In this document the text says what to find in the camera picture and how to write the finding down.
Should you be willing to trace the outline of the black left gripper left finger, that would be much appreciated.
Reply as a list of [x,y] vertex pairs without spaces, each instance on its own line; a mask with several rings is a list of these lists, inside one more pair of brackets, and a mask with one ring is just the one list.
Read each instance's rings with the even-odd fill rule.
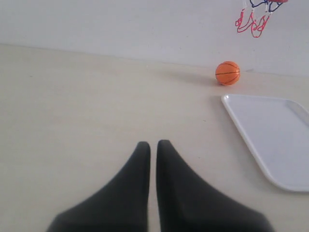
[[58,214],[49,232],[146,232],[151,151],[139,142],[118,174],[80,204]]

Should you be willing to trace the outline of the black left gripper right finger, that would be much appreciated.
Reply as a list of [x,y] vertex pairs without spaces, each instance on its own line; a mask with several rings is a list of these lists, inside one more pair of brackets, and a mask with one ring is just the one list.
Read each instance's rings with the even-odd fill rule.
[[262,213],[204,181],[169,140],[157,145],[156,192],[163,232],[274,231]]

